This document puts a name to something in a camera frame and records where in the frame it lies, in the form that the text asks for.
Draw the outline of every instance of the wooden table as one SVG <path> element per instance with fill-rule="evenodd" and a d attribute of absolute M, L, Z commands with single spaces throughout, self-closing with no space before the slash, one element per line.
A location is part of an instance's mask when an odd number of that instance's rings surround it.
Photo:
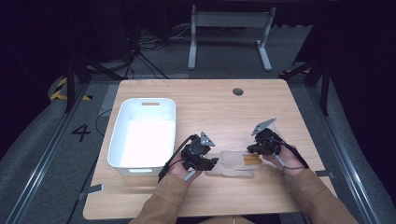
<path fill-rule="evenodd" d="M 244 94 L 233 94 L 240 88 Z M 281 79 L 126 80 L 120 83 L 84 207 L 87 219 L 136 217 L 151 196 L 157 176 L 121 176 L 107 163 L 111 134 L 121 104 L 130 98 L 170 98 L 176 103 L 175 149 L 191 134 L 204 131 L 215 143 L 210 152 L 246 150 L 254 144 L 255 125 L 277 117 L 276 127 L 297 146 L 311 169 L 324 170 L 288 84 Z M 329 177 L 321 177 L 334 193 Z M 191 185 L 181 217 L 288 213 L 299 211 L 283 175 L 264 162 L 253 178 L 200 175 Z"/>

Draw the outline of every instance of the forearm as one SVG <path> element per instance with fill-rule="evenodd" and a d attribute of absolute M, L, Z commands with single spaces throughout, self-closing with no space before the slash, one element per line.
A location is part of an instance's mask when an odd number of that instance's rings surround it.
<path fill-rule="evenodd" d="M 188 190 L 189 185 L 182 179 L 175 175 L 166 175 L 130 224 L 175 223 Z"/>
<path fill-rule="evenodd" d="M 293 178 L 290 190 L 303 214 L 313 223 L 358 223 L 310 169 Z"/>

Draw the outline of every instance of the gray carpet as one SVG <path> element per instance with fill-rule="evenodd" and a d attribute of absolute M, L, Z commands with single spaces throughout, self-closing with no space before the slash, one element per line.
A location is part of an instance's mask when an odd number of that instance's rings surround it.
<path fill-rule="evenodd" d="M 309 27 L 273 28 L 268 42 L 267 52 L 273 66 L 272 72 L 265 72 L 259 52 L 254 41 L 260 39 L 260 30 L 246 29 L 239 34 L 231 34 L 221 29 L 204 30 L 198 36 L 196 69 L 187 69 L 190 42 L 189 36 L 176 43 L 169 44 L 160 50 L 143 51 L 157 67 L 166 75 L 177 78 L 277 78 L 280 71 L 293 68 L 292 61 L 302 45 Z M 161 77 L 158 71 L 149 69 L 142 61 L 135 59 L 132 63 L 133 72 L 129 78 Z M 124 75 L 126 70 L 118 73 Z M 345 203 L 352 215 L 364 223 L 361 211 L 350 192 L 338 161 L 332 151 L 329 135 L 323 129 L 321 114 L 315 110 L 315 102 L 310 99 L 308 89 L 297 76 L 290 81 L 290 89 L 303 115 L 306 126 L 311 133 L 319 155 L 328 172 L 332 172 L 334 188 L 339 198 Z M 74 205 L 78 193 L 84 186 L 90 185 L 90 173 L 102 145 L 109 113 L 112 106 L 118 81 L 102 75 L 95 75 L 86 95 L 92 100 L 81 101 L 65 127 L 60 138 L 59 147 L 46 171 L 44 178 L 28 205 L 21 223 L 126 223 L 128 220 L 88 221 L 84 219 L 82 210 L 84 201 Z M 35 169 L 41 155 L 47 148 L 58 124 L 64 116 L 65 101 L 54 100 L 21 134 L 7 155 L 0 161 L 0 223 L 5 223 L 14 204 L 20 197 L 23 188 Z M 347 154 L 357 170 L 361 182 L 374 205 L 382 223 L 396 223 L 395 208 L 377 179 L 375 173 L 362 155 L 359 145 L 347 124 L 347 119 L 338 101 L 333 87 L 330 89 L 328 119 L 340 142 L 347 149 Z M 87 127 L 87 133 L 80 142 L 80 134 L 72 134 L 80 127 Z M 304 223 L 300 214 L 284 214 L 282 223 Z"/>

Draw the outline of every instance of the floor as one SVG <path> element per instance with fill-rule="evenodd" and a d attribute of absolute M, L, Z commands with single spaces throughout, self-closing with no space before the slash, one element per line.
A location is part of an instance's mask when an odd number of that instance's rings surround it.
<path fill-rule="evenodd" d="M 254 44 L 261 35 L 261 31 L 256 29 L 231 32 L 224 29 L 200 30 L 196 68 L 192 71 L 187 69 L 190 36 L 181 33 L 185 28 L 185 25 L 175 28 L 177 41 L 161 49 L 142 51 L 170 78 L 278 78 L 281 71 L 298 65 L 293 66 L 292 62 L 310 29 L 301 26 L 272 28 L 266 48 L 273 70 L 265 72 Z M 114 61 L 104 65 L 119 63 Z M 117 73 L 128 78 L 163 78 L 141 57 L 132 62 L 131 69 L 124 68 Z M 61 79 L 59 77 L 53 83 L 49 97 Z M 395 207 L 362 155 L 335 89 L 331 85 L 329 117 L 324 117 L 318 109 L 320 83 L 315 88 L 306 88 L 303 79 L 304 75 L 299 75 L 290 80 L 290 90 L 326 170 L 334 175 L 332 183 L 338 197 L 359 223 L 396 223 Z M 65 100 L 53 100 L 26 128 L 0 161 L 0 223 L 128 222 L 125 219 L 86 220 L 82 215 L 84 200 L 78 200 L 79 193 L 90 185 L 92 167 L 108 122 L 107 110 L 112 106 L 118 83 L 103 75 L 92 75 L 89 85 L 77 83 L 78 95 L 91 96 L 91 100 L 78 101 L 68 114 L 64 113 Z M 326 123 L 330 123 L 330 132 L 325 128 Z M 368 221 L 363 214 L 337 159 L 337 144 L 332 140 L 331 133 L 336 133 L 336 142 L 346 151 L 379 219 Z M 306 223 L 299 213 L 282 214 L 281 221 Z M 248 222 L 241 217 L 216 217 L 206 223 Z"/>

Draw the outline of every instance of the white plastic bin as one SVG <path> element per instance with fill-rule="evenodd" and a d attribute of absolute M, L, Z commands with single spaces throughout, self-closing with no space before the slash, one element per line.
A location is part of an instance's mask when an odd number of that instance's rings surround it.
<path fill-rule="evenodd" d="M 175 146 L 176 106 L 171 99 L 122 103 L 107 155 L 121 175 L 158 175 Z"/>

